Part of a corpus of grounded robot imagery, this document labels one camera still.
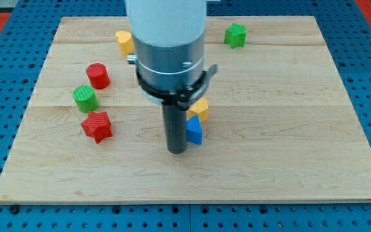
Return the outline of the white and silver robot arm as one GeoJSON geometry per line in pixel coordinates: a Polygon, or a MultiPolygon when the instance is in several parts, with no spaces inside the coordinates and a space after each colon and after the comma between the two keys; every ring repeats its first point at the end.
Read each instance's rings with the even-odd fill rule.
{"type": "Polygon", "coordinates": [[[162,104],[164,94],[199,80],[204,67],[205,0],[126,0],[144,95],[162,104]]]}

